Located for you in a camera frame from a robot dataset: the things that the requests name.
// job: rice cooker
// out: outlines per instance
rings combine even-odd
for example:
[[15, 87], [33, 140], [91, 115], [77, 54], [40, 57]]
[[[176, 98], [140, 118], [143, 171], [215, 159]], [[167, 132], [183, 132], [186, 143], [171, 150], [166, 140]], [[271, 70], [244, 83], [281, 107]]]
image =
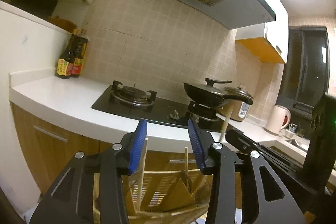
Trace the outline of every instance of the rice cooker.
[[[225, 91], [228, 92], [229, 94], [244, 95], [246, 97], [249, 97], [249, 98], [253, 99], [253, 97], [249, 93], [247, 93], [246, 91], [244, 91], [240, 88], [227, 87], [227, 88], [225, 88]], [[227, 112], [229, 106], [233, 106], [231, 119], [233, 119], [235, 121], [238, 121], [238, 122], [242, 122], [245, 119], [245, 117], [247, 115], [247, 112], [249, 110], [249, 107], [250, 107], [248, 104], [246, 104], [242, 101], [231, 100], [226, 105], [218, 108], [218, 112], [222, 115], [226, 115], [226, 112]]]

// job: window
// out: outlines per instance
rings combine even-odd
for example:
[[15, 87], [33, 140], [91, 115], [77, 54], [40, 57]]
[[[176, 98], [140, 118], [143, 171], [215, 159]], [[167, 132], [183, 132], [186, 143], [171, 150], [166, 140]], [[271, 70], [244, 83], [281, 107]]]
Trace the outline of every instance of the window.
[[326, 27], [289, 29], [288, 59], [277, 104], [311, 113], [329, 85], [329, 45]]

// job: countertop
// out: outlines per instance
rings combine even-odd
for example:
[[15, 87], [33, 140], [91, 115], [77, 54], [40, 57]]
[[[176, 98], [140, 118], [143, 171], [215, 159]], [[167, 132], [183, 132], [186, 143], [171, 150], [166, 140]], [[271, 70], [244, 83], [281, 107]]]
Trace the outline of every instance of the countertop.
[[[119, 142], [125, 133], [135, 130], [138, 120], [121, 117], [91, 108], [92, 104], [110, 84], [84, 77], [60, 79], [50, 76], [24, 84], [15, 85], [9, 90], [9, 100], [31, 114], [66, 130], [97, 140]], [[275, 146], [300, 163], [306, 153], [285, 142], [283, 136], [266, 132], [259, 125], [245, 119], [243, 122], [229, 121], [229, 124], [265, 146]], [[211, 132], [215, 141], [219, 133]], [[148, 149], [165, 152], [192, 150], [188, 131], [185, 128], [147, 124]], [[223, 141], [223, 144], [236, 150]], [[332, 171], [329, 181], [336, 185], [336, 171]]]

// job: yellow label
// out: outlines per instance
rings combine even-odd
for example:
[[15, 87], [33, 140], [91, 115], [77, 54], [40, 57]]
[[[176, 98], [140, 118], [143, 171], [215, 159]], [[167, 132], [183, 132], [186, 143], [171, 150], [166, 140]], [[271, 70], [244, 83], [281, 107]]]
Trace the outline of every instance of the yellow label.
[[57, 64], [57, 74], [58, 75], [67, 75], [67, 69], [69, 62], [64, 59], [59, 59]]
[[75, 58], [75, 62], [73, 63], [74, 66], [81, 65], [83, 63], [83, 59]]

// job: gas stove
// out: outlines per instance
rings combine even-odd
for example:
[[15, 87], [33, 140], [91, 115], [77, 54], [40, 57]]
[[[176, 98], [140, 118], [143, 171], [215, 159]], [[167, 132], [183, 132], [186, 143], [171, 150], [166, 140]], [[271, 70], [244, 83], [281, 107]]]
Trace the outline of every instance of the gas stove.
[[147, 92], [135, 87], [123, 86], [114, 81], [92, 105], [93, 109], [132, 119], [166, 126], [187, 128], [192, 116], [201, 129], [220, 132], [223, 121], [216, 117], [216, 110], [198, 105], [189, 105], [157, 97], [155, 91]]

